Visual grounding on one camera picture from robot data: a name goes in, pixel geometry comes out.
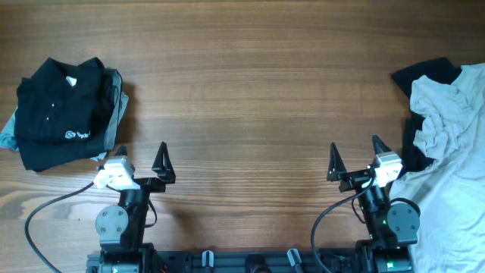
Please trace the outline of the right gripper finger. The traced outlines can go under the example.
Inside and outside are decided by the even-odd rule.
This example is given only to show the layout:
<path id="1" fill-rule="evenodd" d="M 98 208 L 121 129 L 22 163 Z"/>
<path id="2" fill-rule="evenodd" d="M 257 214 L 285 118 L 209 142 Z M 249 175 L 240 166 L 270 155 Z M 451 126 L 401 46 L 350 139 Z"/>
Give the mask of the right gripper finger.
<path id="1" fill-rule="evenodd" d="M 347 173 L 342 157 L 335 143 L 330 144 L 330 160 L 327 172 L 327 180 L 342 180 Z"/>
<path id="2" fill-rule="evenodd" d="M 374 147 L 375 154 L 381 154 L 385 152 L 390 152 L 391 148 L 389 148 L 380 138 L 378 135 L 372 136 L 372 143 Z"/>

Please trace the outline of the beige t-shirt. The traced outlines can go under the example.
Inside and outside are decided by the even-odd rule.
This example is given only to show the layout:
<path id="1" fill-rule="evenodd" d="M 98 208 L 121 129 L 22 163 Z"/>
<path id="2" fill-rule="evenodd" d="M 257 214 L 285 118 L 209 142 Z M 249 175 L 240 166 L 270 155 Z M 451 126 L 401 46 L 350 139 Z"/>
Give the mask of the beige t-shirt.
<path id="1" fill-rule="evenodd" d="M 484 270 L 484 65 L 462 66 L 450 84 L 426 76 L 411 86 L 410 109 L 423 117 L 414 145 L 433 160 L 393 182 L 392 198 L 421 210 L 416 272 Z"/>

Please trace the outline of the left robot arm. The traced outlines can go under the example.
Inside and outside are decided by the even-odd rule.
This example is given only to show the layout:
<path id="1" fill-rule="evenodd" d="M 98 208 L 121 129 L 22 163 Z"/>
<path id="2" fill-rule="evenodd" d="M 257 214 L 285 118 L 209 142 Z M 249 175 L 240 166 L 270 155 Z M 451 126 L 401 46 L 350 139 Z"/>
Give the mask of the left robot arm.
<path id="1" fill-rule="evenodd" d="M 152 193 L 163 193 L 168 184 L 176 181 L 167 144 L 158 148 L 152 171 L 154 177 L 135 178 L 135 167 L 122 146 L 110 157 L 95 176 L 94 184 L 110 188 L 120 194 L 116 205 L 100 211 L 95 220 L 101 252 L 89 256 L 88 272 L 166 272 L 167 263 L 158 255 L 152 243 L 144 243 L 147 213 L 154 206 Z"/>

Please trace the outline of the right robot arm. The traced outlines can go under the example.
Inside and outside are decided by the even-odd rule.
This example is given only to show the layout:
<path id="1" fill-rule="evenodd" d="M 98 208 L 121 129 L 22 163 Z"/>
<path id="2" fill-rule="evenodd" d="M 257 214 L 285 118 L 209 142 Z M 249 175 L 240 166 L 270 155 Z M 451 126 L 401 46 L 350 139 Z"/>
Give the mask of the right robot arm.
<path id="1" fill-rule="evenodd" d="M 376 135 L 374 160 L 365 169 L 347 171 L 335 143 L 330 144 L 329 181 L 339 181 L 339 191 L 357 194 L 369 238 L 354 249 L 325 253 L 322 261 L 336 272 L 413 272 L 409 247 L 418 242 L 421 211 L 405 198 L 389 198 L 388 183 L 402 170 L 402 160 Z"/>

